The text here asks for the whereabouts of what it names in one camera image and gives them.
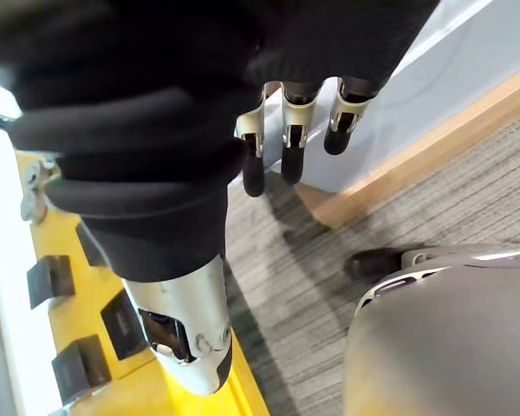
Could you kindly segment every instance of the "gray carpet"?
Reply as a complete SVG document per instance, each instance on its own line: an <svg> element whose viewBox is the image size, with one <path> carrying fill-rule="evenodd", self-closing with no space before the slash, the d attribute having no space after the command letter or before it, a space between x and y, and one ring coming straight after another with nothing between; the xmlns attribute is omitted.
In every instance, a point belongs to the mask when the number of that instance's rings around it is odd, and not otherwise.
<svg viewBox="0 0 520 416"><path fill-rule="evenodd" d="M278 175L261 198L230 190L229 307L271 414L341 414L345 336L370 286L343 264L359 250L421 242L520 243L520 119L338 231Z"/></svg>

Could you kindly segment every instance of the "black fabric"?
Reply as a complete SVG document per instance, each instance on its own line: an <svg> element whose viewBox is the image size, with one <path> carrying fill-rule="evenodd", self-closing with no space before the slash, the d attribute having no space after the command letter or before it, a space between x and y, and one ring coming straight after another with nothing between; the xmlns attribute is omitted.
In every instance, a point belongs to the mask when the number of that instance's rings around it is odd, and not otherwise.
<svg viewBox="0 0 520 416"><path fill-rule="evenodd" d="M98 249L98 247L96 247L96 243L88 235L85 224L79 223L75 227L75 234L77 234L77 239L79 240L79 244L81 245L83 254L87 259L88 265L105 266L106 262L104 261L104 257L102 257L101 251Z"/></svg>
<svg viewBox="0 0 520 416"><path fill-rule="evenodd" d="M236 118L267 81L379 89L437 0L0 3L0 83L18 149L48 153L54 205L114 271L156 281L224 251Z"/></svg>
<svg viewBox="0 0 520 416"><path fill-rule="evenodd" d="M227 378L229 377L229 372L231 370L232 362L233 362L233 339L230 338L229 351L227 351L227 354L225 355L224 359L222 360L222 362L219 363L218 368L216 368L216 373L218 373L218 378L219 378L218 390L220 388L222 388L222 386L227 381Z"/></svg>

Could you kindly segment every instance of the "white wall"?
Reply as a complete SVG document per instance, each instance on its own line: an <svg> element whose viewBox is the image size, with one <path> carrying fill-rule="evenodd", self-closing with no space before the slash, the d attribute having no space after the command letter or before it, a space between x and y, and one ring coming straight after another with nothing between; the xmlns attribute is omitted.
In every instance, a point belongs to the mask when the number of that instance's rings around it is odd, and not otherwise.
<svg viewBox="0 0 520 416"><path fill-rule="evenodd" d="M0 114L19 107L0 88ZM0 324L17 414L43 416L62 406L50 362L55 346L46 308L30 310L26 272L36 262L10 138L0 130Z"/></svg>
<svg viewBox="0 0 520 416"><path fill-rule="evenodd" d="M420 33L337 157L323 150L336 81L324 85L302 182L329 192L351 186L520 69L520 0L445 0L439 7L445 9L436 10L440 15ZM281 148L281 95L270 98L266 159L273 163Z"/></svg>

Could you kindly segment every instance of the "white surface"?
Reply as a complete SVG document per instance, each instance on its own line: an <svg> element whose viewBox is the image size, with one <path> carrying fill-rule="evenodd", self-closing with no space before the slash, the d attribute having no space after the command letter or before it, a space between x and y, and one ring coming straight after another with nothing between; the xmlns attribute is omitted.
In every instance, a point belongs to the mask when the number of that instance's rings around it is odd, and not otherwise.
<svg viewBox="0 0 520 416"><path fill-rule="evenodd" d="M0 114L19 115L11 94L1 88ZM22 197L14 150L0 130L0 323L17 412L43 416L62 402L50 364L55 347L48 311L29 306L26 272L36 257L19 212Z"/></svg>

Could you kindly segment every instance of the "robotic finger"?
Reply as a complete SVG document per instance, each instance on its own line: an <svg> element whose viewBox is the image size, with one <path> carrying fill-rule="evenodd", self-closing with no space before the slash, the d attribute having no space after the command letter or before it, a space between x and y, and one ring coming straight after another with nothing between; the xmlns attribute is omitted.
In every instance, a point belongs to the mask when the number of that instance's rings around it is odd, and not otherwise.
<svg viewBox="0 0 520 416"><path fill-rule="evenodd" d="M246 193L259 197L263 193L263 115L265 90L260 105L237 118L237 136L244 140L243 185Z"/></svg>
<svg viewBox="0 0 520 416"><path fill-rule="evenodd" d="M301 180L304 147L309 135L315 100L322 82L283 82L283 151L281 174L290 184Z"/></svg>
<svg viewBox="0 0 520 416"><path fill-rule="evenodd" d="M221 388L232 359L221 257L185 276L124 285L162 366L195 394Z"/></svg>
<svg viewBox="0 0 520 416"><path fill-rule="evenodd" d="M372 92L367 87L367 82L350 77L340 79L323 141L327 153L338 155L347 148L356 124L377 95L377 91Z"/></svg>

